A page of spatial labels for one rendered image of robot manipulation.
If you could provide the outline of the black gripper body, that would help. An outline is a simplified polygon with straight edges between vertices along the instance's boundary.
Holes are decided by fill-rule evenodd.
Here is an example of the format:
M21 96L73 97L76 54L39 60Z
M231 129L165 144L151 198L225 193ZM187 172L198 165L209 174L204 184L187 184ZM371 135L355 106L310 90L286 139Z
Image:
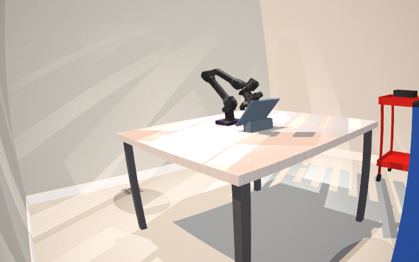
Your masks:
M249 103L250 103L250 99L249 99L249 95L252 95L252 93L248 93L247 95L245 95L245 102L242 102L242 104L240 105L240 110L242 111L244 111L245 110L245 108L247 108L247 106L249 105Z

